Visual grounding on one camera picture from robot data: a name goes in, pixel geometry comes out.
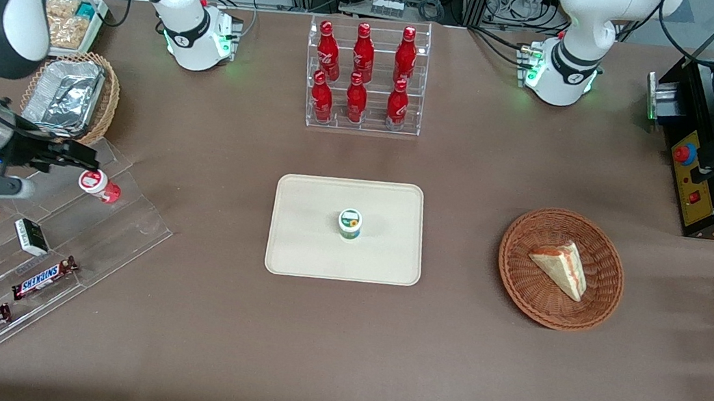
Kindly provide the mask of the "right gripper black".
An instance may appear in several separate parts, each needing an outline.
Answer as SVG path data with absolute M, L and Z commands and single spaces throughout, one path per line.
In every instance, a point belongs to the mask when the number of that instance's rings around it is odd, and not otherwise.
M 39 140 L 15 133 L 0 148 L 0 178 L 9 167 L 47 174 L 53 166 L 98 170 L 96 151 L 80 142 Z

